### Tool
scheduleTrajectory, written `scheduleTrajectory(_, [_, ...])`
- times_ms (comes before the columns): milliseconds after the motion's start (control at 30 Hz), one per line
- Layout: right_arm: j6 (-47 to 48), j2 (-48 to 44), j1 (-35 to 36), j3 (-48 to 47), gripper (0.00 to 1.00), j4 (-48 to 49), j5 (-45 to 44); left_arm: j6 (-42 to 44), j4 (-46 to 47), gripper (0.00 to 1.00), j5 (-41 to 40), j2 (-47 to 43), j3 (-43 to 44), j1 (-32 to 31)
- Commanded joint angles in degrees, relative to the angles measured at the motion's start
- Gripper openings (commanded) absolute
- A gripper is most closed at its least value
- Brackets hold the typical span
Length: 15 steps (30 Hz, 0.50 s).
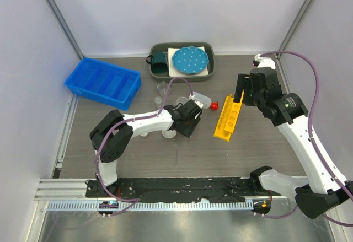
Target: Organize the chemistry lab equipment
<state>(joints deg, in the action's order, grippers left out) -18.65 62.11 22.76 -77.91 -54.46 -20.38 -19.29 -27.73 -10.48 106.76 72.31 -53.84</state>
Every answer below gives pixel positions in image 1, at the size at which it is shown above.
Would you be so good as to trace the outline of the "clear glass test tube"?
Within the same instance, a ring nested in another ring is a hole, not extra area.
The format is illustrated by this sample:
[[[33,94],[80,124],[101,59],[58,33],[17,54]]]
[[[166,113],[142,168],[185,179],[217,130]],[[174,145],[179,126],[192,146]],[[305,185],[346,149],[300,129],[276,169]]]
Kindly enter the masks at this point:
[[[174,143],[174,146],[175,146],[175,147],[178,145],[178,143],[180,142],[181,139],[182,139],[182,137],[179,137],[179,138],[175,141],[175,143]]]

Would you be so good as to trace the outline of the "yellow test tube rack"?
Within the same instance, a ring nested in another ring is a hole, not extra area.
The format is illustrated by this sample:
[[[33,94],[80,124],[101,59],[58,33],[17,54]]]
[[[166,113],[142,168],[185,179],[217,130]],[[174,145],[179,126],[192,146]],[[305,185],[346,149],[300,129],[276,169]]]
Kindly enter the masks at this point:
[[[213,136],[229,142],[235,130],[242,103],[233,101],[232,94],[226,97]]]

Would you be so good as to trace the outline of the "blue plastic divided bin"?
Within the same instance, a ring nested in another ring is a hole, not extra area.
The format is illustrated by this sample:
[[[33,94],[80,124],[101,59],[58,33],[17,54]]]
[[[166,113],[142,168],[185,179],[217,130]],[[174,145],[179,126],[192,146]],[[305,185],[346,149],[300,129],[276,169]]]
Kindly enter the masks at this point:
[[[92,58],[83,58],[65,81],[78,96],[128,110],[142,84],[138,71]]]

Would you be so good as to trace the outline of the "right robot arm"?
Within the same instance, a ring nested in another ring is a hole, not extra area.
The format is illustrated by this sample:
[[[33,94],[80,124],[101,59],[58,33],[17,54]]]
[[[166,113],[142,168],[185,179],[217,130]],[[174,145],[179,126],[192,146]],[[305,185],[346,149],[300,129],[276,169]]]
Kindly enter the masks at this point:
[[[253,194],[273,191],[286,196],[310,219],[349,199],[352,181],[337,169],[314,137],[314,129],[308,123],[309,112],[301,98],[282,92],[274,69],[259,67],[248,74],[240,73],[233,101],[257,107],[287,139],[307,175],[306,180],[300,180],[262,166],[250,173],[249,188]]]

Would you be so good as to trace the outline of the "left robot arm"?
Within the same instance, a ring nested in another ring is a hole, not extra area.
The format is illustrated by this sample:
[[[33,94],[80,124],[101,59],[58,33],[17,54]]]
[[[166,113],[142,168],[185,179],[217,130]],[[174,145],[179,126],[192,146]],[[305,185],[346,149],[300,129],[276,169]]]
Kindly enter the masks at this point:
[[[100,183],[98,190],[105,197],[117,192],[117,159],[125,151],[130,140],[162,131],[166,138],[179,133],[189,138],[201,119],[202,103],[189,99],[178,106],[167,105],[144,114],[127,115],[119,110],[110,111],[92,130],[89,137],[96,151]]]

